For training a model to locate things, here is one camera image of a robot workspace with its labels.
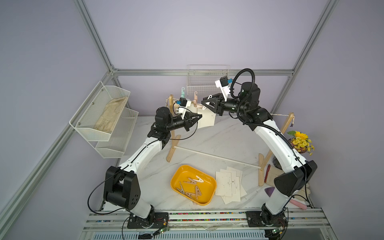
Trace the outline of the purple vase with flowers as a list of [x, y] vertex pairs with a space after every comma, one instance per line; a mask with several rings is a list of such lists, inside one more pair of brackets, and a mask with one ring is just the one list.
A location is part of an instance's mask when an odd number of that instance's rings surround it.
[[273, 133], [273, 143], [276, 144], [273, 150], [278, 154], [277, 158], [281, 161], [284, 170], [291, 171], [295, 167], [301, 167], [306, 163], [304, 153], [310, 156], [315, 151], [315, 146], [307, 134], [299, 131], [289, 131], [291, 137], [287, 139], [281, 132]]

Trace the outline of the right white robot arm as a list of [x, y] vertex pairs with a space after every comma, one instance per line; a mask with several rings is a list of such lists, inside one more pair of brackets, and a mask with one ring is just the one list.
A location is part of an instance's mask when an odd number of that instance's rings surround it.
[[272, 115], [259, 105], [261, 90], [255, 83], [255, 73], [243, 69], [233, 79], [224, 76], [215, 82], [221, 93], [203, 98], [202, 105], [213, 113], [236, 114], [243, 125], [248, 126], [266, 143], [279, 161], [283, 174], [275, 178], [275, 190], [257, 217], [249, 216], [256, 226], [271, 227], [288, 217], [285, 207], [293, 195], [306, 187], [317, 169], [314, 161], [307, 161], [277, 127]]

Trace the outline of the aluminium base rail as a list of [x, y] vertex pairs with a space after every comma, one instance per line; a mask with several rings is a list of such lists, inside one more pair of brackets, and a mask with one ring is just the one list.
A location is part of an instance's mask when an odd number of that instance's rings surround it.
[[257, 209], [161, 211], [149, 228], [126, 212], [89, 215], [81, 240], [336, 240], [322, 209], [287, 209], [272, 227], [257, 226]]

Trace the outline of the white postcard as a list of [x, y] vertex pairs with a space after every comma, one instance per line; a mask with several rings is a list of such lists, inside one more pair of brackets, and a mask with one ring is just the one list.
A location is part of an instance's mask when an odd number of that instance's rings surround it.
[[209, 109], [198, 109], [198, 114], [202, 115], [202, 118], [198, 120], [198, 129], [214, 126], [216, 119], [214, 112]]
[[239, 177], [239, 179], [241, 179], [243, 176], [243, 172], [241, 170], [232, 167], [227, 167], [227, 170], [236, 172], [236, 176]]
[[198, 113], [198, 108], [195, 107], [195, 105], [193, 103], [191, 103], [191, 105], [188, 107], [188, 109], [192, 112], [192, 113]]
[[242, 185], [240, 187], [240, 194], [241, 194], [241, 198], [247, 195], [247, 192]]
[[240, 184], [240, 178], [235, 176], [232, 180], [232, 191], [234, 191], [234, 194], [232, 194], [231, 197], [222, 197], [225, 205], [228, 205], [232, 202], [240, 202], [241, 201], [241, 184]]
[[215, 194], [221, 197], [232, 196], [232, 174], [229, 172], [216, 172], [217, 188]]

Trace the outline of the beige glove in shelf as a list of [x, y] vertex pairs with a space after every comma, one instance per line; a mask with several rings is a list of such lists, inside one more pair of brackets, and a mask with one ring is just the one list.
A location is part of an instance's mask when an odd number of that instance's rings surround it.
[[109, 101], [102, 115], [96, 121], [94, 129], [104, 133], [111, 134], [118, 122], [118, 119], [125, 108], [126, 102], [129, 97], [122, 97], [117, 99], [112, 99]]

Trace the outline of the pink clothespin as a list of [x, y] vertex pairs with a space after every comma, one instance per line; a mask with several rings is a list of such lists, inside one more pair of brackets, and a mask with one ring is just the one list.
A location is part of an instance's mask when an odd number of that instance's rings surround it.
[[198, 92], [197, 92], [197, 91], [194, 92], [194, 100], [193, 100], [193, 104], [194, 104], [194, 107], [195, 107], [195, 108], [198, 107]]
[[200, 188], [196, 185], [195, 186], [195, 197], [196, 197], [196, 200], [198, 200], [201, 195], [202, 195], [202, 192], [201, 192]]
[[197, 184], [197, 181], [195, 181], [194, 179], [192, 178], [188, 178], [187, 181], [184, 181], [185, 184], [191, 184], [191, 185], [196, 185]]
[[189, 197], [189, 198], [191, 198], [191, 199], [193, 199], [193, 198], [196, 197], [196, 194], [194, 194], [194, 193], [189, 193], [189, 192], [185, 192], [184, 195], [187, 196], [187, 197]]

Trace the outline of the white mesh wall shelf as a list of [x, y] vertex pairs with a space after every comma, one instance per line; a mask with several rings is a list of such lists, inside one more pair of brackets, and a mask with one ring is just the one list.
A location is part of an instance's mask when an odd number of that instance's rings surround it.
[[122, 158], [139, 113], [128, 108], [130, 92], [99, 82], [69, 125], [104, 159]]

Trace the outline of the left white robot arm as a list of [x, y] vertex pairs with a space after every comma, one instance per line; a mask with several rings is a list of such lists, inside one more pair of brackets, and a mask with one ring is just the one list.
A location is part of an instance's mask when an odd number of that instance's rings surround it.
[[181, 141], [181, 137], [172, 137], [171, 132], [177, 129], [189, 131], [197, 126], [203, 117], [198, 114], [197, 105], [187, 99], [175, 101], [178, 109], [172, 114], [174, 107], [160, 107], [156, 111], [155, 122], [142, 146], [128, 160], [118, 167], [107, 169], [105, 180], [99, 184], [104, 187], [105, 202], [117, 206], [130, 213], [129, 219], [137, 221], [143, 228], [150, 228], [155, 222], [155, 208], [141, 197], [138, 180], [139, 173], [152, 158], [161, 152], [169, 141]]

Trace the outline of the yellow plastic tray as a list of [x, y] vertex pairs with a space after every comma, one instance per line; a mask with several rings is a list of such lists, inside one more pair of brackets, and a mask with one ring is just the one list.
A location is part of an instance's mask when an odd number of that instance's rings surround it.
[[[204, 180], [203, 183], [196, 184], [202, 192], [202, 195], [199, 197], [198, 200], [196, 200], [196, 198], [191, 199], [185, 195], [182, 195], [177, 190], [177, 188], [180, 187], [179, 182], [181, 182], [185, 192], [195, 194], [196, 185], [185, 184], [184, 181], [187, 181], [188, 178], [196, 179], [196, 176], [199, 176]], [[213, 177], [189, 165], [182, 165], [181, 167], [178, 168], [178, 170], [175, 172], [175, 174], [171, 179], [170, 185], [175, 192], [177, 192], [178, 194], [182, 195], [183, 197], [191, 200], [192, 202], [200, 206], [206, 206], [212, 201], [217, 188], [217, 182]]]

